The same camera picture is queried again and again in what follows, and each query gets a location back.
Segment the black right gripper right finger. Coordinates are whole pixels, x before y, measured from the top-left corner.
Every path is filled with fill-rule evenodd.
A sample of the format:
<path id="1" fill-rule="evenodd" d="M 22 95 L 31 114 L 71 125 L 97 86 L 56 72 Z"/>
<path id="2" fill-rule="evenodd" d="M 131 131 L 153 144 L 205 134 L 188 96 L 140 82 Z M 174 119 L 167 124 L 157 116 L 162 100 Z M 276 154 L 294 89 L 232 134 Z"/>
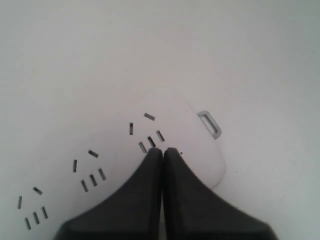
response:
<path id="1" fill-rule="evenodd" d="M 276 240 L 265 222 L 212 192 L 175 148 L 163 159 L 163 204 L 168 240 Z"/>

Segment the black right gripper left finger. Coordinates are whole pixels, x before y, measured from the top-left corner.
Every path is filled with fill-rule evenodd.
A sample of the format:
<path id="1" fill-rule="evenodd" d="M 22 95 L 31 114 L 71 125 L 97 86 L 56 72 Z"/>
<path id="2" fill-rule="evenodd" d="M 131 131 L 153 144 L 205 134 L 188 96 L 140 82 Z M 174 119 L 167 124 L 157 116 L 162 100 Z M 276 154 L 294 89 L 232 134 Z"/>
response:
<path id="1" fill-rule="evenodd" d="M 156 240 L 162 204 L 163 153 L 151 148 L 110 197 L 65 222 L 56 240 Z"/>

